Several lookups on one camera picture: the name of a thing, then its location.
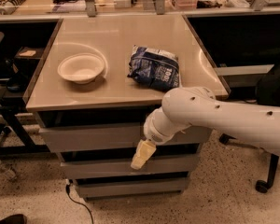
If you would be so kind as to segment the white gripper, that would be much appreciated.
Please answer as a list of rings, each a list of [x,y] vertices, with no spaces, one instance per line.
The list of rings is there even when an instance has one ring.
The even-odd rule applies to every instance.
[[[138,143],[131,167],[141,169],[156,151],[156,145],[163,145],[173,138],[173,128],[173,123],[162,111],[153,111],[148,115],[144,124],[144,136],[147,140]]]

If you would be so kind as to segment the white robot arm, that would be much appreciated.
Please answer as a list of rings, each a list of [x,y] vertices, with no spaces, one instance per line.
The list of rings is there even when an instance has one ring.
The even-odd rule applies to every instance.
[[[205,87],[166,92],[144,124],[131,167],[139,170],[176,133],[191,126],[217,130],[280,156],[280,107],[221,102]]]

